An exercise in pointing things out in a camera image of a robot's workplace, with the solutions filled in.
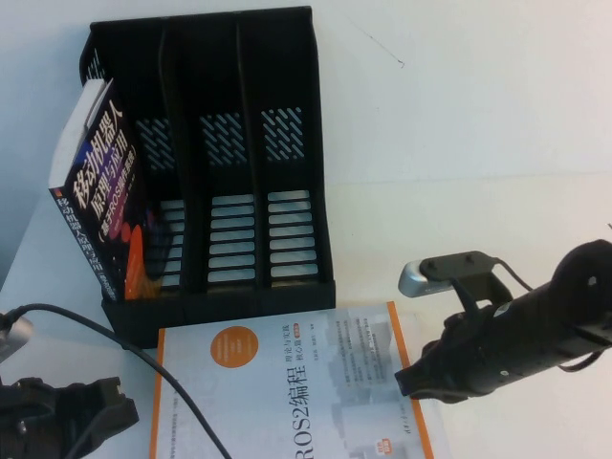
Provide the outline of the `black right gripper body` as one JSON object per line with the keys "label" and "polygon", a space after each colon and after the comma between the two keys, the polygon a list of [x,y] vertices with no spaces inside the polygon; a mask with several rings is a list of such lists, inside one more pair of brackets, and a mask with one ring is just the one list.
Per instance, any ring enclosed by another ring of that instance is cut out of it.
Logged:
{"label": "black right gripper body", "polygon": [[577,335],[564,323],[563,308],[539,287],[474,317],[462,314],[461,363],[435,371],[447,387],[441,398],[473,398],[577,357]]}

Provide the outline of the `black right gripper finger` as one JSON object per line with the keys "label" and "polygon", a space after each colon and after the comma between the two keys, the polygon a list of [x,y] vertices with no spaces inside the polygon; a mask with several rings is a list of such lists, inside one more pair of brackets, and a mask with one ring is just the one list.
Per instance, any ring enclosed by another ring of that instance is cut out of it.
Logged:
{"label": "black right gripper finger", "polygon": [[442,335],[424,346],[419,366],[426,371],[456,371],[462,362],[461,338],[462,314],[457,313],[444,320]]}
{"label": "black right gripper finger", "polygon": [[395,373],[401,393],[414,400],[440,399],[447,387],[426,359],[418,359]]}

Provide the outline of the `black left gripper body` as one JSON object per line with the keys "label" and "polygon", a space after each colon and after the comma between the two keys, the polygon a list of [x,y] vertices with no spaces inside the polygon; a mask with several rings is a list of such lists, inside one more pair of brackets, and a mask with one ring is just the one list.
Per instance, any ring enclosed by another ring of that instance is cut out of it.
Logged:
{"label": "black left gripper body", "polygon": [[53,387],[39,378],[1,385],[1,456],[64,458],[68,447],[90,433],[91,391],[84,383]]}

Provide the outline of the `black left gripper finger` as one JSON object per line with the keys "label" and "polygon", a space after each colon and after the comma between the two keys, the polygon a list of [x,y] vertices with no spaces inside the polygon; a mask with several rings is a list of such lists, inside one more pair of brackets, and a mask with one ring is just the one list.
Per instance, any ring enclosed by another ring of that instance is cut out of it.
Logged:
{"label": "black left gripper finger", "polygon": [[118,377],[98,380],[93,387],[93,433],[121,433],[139,422],[135,402],[123,393]]}
{"label": "black left gripper finger", "polygon": [[90,432],[77,438],[66,450],[65,459],[83,458],[98,449],[112,434]]}

